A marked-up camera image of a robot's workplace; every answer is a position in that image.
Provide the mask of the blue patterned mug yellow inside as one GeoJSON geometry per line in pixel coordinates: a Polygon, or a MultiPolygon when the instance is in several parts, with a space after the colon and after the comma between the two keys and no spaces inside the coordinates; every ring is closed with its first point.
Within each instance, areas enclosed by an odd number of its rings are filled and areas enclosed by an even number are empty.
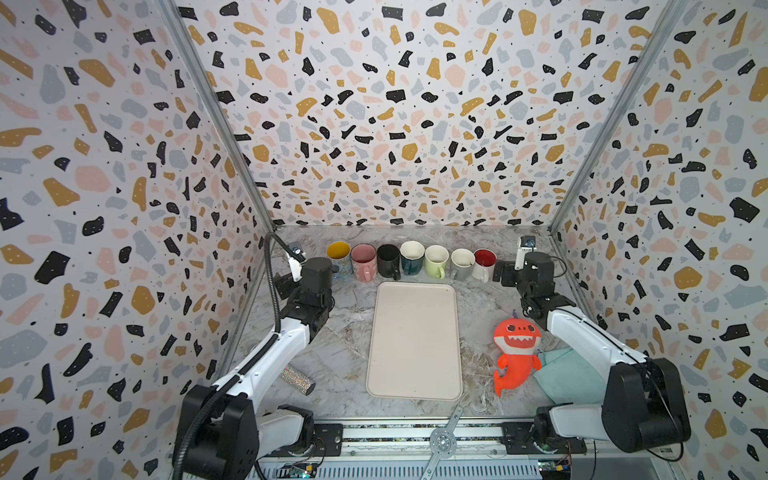
{"type": "Polygon", "coordinates": [[[351,260],[351,246],[347,242],[333,242],[327,247],[326,255],[335,268],[334,279],[336,281],[346,279],[353,275],[354,270],[351,260]]]}

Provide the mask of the pink mug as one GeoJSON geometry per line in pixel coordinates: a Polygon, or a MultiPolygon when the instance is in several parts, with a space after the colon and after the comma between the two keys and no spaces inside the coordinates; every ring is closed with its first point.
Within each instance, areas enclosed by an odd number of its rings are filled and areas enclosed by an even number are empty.
{"type": "Polygon", "coordinates": [[[355,245],[350,252],[355,279],[373,282],[378,273],[377,249],[367,243],[355,245]]]}

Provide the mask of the grey mug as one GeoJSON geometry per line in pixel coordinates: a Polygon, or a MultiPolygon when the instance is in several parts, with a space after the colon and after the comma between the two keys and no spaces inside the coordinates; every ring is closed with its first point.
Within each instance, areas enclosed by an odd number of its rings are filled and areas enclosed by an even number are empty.
{"type": "Polygon", "coordinates": [[[475,264],[475,255],[469,249],[458,248],[452,251],[450,262],[450,278],[456,281],[464,281],[472,274],[475,264]]]}

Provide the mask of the black mug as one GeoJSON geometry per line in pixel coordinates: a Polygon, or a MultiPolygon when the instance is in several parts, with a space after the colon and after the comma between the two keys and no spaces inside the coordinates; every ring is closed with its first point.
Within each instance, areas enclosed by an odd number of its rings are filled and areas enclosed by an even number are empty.
{"type": "Polygon", "coordinates": [[[396,245],[383,244],[377,248],[377,269],[384,278],[395,281],[401,279],[400,250],[396,245]]]}

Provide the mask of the light green mug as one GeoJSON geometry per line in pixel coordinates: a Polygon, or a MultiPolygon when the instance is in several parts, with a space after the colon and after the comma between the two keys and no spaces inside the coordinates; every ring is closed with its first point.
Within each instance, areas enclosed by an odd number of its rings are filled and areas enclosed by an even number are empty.
{"type": "Polygon", "coordinates": [[[431,245],[426,248],[424,268],[426,274],[434,279],[445,279],[448,273],[450,252],[441,245],[431,245]]]}

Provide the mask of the dark green mug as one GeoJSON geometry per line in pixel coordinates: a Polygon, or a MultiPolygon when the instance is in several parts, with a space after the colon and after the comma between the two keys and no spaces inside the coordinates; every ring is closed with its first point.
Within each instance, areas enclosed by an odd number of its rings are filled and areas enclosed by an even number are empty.
{"type": "Polygon", "coordinates": [[[401,272],[405,276],[417,275],[424,263],[425,247],[422,243],[409,240],[400,246],[401,272]]]}

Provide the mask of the white mug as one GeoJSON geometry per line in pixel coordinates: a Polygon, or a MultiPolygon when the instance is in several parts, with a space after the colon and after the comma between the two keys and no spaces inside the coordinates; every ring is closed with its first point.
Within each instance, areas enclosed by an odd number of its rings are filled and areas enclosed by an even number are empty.
{"type": "Polygon", "coordinates": [[[477,249],[474,252],[474,266],[472,277],[482,283],[492,280],[497,265],[496,254],[488,249],[477,249]]]}

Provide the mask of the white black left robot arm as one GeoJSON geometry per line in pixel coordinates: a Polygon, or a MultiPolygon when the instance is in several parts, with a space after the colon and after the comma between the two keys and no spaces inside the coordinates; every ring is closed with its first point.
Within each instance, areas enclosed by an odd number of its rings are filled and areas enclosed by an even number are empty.
{"type": "Polygon", "coordinates": [[[173,451],[175,479],[245,479],[261,458],[280,451],[304,456],[316,447],[311,411],[282,405],[259,415],[268,390],[291,360],[316,337],[335,305],[335,266],[327,258],[304,261],[299,274],[271,284],[287,303],[273,332],[228,374],[185,395],[173,451]]]}

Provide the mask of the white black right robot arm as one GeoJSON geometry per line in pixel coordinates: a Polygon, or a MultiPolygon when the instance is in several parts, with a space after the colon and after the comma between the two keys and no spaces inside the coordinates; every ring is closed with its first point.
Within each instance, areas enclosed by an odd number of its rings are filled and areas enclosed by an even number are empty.
{"type": "Polygon", "coordinates": [[[533,421],[537,444],[549,439],[609,441],[625,453],[684,445],[691,426],[677,367],[666,358],[653,359],[607,333],[568,297],[555,290],[553,258],[521,247],[505,264],[501,283],[521,297],[523,318],[511,318],[495,329],[501,351],[494,391],[521,386],[542,363],[534,351],[548,332],[566,342],[604,380],[599,404],[540,407],[533,421]]]}

